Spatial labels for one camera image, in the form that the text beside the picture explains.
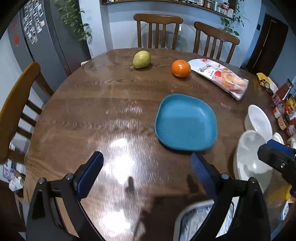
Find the large white bowl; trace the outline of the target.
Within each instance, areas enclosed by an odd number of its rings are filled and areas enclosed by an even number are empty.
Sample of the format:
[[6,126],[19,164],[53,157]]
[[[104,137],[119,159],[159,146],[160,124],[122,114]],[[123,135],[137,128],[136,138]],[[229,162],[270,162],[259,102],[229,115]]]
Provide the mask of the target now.
[[257,152],[266,141],[254,130],[245,131],[239,138],[233,157],[233,171],[236,179],[247,181],[250,177],[257,179],[262,192],[270,184],[273,169],[259,160]]

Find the medium white bowl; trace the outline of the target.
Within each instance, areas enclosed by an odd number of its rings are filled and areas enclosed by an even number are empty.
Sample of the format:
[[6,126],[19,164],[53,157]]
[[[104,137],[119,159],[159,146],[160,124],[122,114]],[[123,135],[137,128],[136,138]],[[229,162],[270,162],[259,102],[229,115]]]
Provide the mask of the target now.
[[258,132],[267,142],[272,139],[273,129],[269,118],[261,108],[254,104],[248,106],[244,128],[246,131],[254,130]]

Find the dark wooden door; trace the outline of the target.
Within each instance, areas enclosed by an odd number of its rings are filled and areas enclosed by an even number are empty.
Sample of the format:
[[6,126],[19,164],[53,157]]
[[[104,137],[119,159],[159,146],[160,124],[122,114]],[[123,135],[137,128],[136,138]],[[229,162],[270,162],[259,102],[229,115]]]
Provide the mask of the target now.
[[257,43],[246,65],[247,71],[268,76],[281,54],[287,34],[288,25],[265,14]]

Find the wooden chair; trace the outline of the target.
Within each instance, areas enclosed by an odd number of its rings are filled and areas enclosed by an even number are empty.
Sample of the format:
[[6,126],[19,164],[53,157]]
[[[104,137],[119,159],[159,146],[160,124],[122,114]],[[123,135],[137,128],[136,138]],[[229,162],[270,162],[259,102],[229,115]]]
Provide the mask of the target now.
[[152,48],[152,26],[155,25],[154,34],[154,48],[158,49],[159,44],[161,47],[166,47],[166,31],[167,25],[174,24],[173,32],[173,42],[171,44],[171,49],[175,50],[177,45],[177,38],[179,33],[179,27],[183,23],[183,18],[180,16],[168,16],[168,15],[156,15],[156,14],[134,14],[133,19],[137,23],[137,46],[142,47],[142,28],[141,22],[148,24],[148,48]]
[[219,42],[216,60],[219,60],[221,57],[223,44],[224,43],[231,43],[231,47],[230,47],[230,50],[228,52],[228,55],[227,55],[227,58],[225,61],[227,64],[229,64],[232,59],[232,56],[234,54],[235,47],[240,44],[240,40],[237,37],[234,37],[233,35],[231,35],[229,33],[223,32],[222,30],[219,30],[218,28],[212,27],[212,26],[207,25],[202,22],[195,22],[194,28],[196,30],[196,35],[195,35],[193,52],[196,54],[198,53],[200,43],[201,43],[201,33],[203,33],[207,36],[205,47],[204,47],[204,52],[203,52],[204,57],[208,56],[208,51],[209,51],[209,47],[210,47],[210,40],[213,40],[211,52],[209,55],[209,58],[211,58],[211,59],[214,58],[216,45],[217,45],[217,42]]
[[34,82],[37,82],[41,90],[48,97],[54,94],[53,90],[44,79],[39,64],[32,62],[27,66],[11,89],[1,109],[1,164],[6,163],[8,160],[20,164],[25,163],[26,154],[11,150],[10,143],[17,133],[28,140],[32,137],[31,133],[19,127],[20,120],[27,122],[32,127],[37,124],[35,120],[23,113],[25,106],[28,106],[37,114],[42,113],[42,110],[29,100],[30,90]]

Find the white blue patterned square plate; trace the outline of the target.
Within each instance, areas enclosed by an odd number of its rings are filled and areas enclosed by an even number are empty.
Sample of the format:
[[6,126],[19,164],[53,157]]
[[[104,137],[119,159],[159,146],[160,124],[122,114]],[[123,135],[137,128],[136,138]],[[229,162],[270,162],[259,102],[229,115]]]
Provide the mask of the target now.
[[[173,240],[191,240],[205,221],[213,205],[213,200],[207,200],[196,202],[186,207],[176,219]],[[235,209],[236,205],[231,202],[224,222],[216,237],[227,233],[233,220]]]

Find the yellow snack packet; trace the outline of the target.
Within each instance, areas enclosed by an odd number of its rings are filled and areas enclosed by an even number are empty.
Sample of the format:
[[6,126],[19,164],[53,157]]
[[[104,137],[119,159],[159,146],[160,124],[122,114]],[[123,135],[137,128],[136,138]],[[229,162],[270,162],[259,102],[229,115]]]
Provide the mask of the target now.
[[274,95],[278,91],[277,85],[263,73],[256,74],[259,80],[260,86],[262,86],[270,95]]

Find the orange fruit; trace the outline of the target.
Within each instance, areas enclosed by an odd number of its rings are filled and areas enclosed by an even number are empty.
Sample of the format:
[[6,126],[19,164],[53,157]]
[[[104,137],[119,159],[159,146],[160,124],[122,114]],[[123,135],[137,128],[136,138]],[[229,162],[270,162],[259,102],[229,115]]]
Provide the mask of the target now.
[[186,78],[191,72],[191,66],[185,60],[176,60],[171,65],[171,72],[178,78]]

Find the wall shelf with jars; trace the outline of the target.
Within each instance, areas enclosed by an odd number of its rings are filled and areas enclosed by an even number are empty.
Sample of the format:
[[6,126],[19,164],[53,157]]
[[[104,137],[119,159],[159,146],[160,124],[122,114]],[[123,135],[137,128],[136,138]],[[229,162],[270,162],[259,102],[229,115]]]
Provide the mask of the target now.
[[224,18],[233,19],[237,13],[240,12],[240,1],[203,1],[203,4],[200,4],[200,1],[133,1],[133,0],[125,0],[125,1],[100,1],[102,5],[106,4],[118,4],[118,3],[135,3],[135,2],[155,2],[155,3],[172,3],[172,4],[180,4],[184,6],[190,6],[193,8],[202,9],[205,11],[209,11],[216,15],[220,15]]

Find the grey refrigerator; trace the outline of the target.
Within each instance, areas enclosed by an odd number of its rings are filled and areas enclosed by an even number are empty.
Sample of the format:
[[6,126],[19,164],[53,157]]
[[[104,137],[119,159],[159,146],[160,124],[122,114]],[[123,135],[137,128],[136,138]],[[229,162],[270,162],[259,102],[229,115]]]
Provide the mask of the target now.
[[62,20],[61,1],[27,1],[8,27],[22,70],[37,62],[47,79],[63,81],[90,59],[85,40]]

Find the yellow green pear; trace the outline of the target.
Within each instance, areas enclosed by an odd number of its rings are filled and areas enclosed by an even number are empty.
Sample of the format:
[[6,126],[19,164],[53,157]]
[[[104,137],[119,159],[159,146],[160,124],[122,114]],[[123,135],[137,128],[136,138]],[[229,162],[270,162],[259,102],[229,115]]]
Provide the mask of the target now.
[[146,68],[151,64],[151,56],[148,51],[139,51],[135,54],[132,66],[130,69],[142,69]]

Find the green hanging plant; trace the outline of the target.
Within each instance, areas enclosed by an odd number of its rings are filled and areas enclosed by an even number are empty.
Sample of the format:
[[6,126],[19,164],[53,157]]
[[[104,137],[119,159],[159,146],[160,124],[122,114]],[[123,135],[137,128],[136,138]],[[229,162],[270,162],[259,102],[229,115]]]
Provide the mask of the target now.
[[78,41],[87,41],[92,37],[92,34],[86,30],[89,24],[82,23],[81,14],[85,13],[79,7],[79,1],[60,0],[54,1],[61,21],[74,33]]

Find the white bread bag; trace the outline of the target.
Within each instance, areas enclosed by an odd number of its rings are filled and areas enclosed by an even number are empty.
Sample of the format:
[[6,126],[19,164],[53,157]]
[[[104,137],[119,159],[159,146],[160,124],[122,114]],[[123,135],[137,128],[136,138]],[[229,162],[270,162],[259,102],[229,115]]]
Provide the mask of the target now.
[[192,59],[191,70],[207,78],[239,101],[248,87],[248,80],[239,77],[224,65],[206,58]]

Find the wooden chair back right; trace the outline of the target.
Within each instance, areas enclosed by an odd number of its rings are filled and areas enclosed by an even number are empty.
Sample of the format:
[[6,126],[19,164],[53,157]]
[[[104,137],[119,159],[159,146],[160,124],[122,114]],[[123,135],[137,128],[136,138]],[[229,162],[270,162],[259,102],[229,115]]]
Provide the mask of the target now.
[[229,33],[223,32],[222,30],[219,30],[218,28],[212,27],[212,26],[207,25],[202,22],[195,22],[194,28],[196,30],[196,35],[195,35],[193,52],[196,54],[198,53],[200,43],[201,43],[201,33],[203,33],[207,36],[205,47],[204,47],[204,52],[203,52],[204,57],[208,56],[208,51],[209,51],[209,47],[210,47],[210,40],[213,40],[211,52],[209,55],[209,58],[211,58],[211,59],[214,58],[216,45],[217,45],[217,42],[219,42],[216,60],[219,60],[221,57],[223,44],[224,43],[231,43],[231,47],[230,47],[230,50],[228,52],[228,55],[227,55],[227,58],[225,61],[227,64],[229,64],[232,59],[232,56],[234,54],[235,47],[240,44],[240,40],[237,37],[234,37],[233,35],[231,35]]

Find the small white bowl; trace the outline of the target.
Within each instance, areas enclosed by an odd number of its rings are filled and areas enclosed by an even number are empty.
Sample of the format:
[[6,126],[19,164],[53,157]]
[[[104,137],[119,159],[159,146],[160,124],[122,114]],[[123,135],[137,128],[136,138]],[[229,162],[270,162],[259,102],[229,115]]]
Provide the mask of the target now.
[[282,145],[285,144],[282,136],[278,132],[273,133],[272,139]]

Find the wooden chair back middle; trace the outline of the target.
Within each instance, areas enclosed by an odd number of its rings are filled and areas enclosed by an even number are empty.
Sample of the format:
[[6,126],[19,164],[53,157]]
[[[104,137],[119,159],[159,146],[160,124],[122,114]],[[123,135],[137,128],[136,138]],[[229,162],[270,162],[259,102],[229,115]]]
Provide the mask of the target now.
[[133,19],[137,23],[137,46],[142,47],[142,28],[141,22],[148,24],[148,48],[152,48],[152,26],[155,25],[154,34],[154,48],[158,49],[159,44],[161,47],[166,47],[166,31],[167,25],[174,24],[173,32],[173,42],[171,44],[171,49],[175,50],[177,45],[177,38],[179,33],[179,27],[183,23],[183,18],[180,16],[168,16],[168,15],[156,15],[156,14],[134,14]]

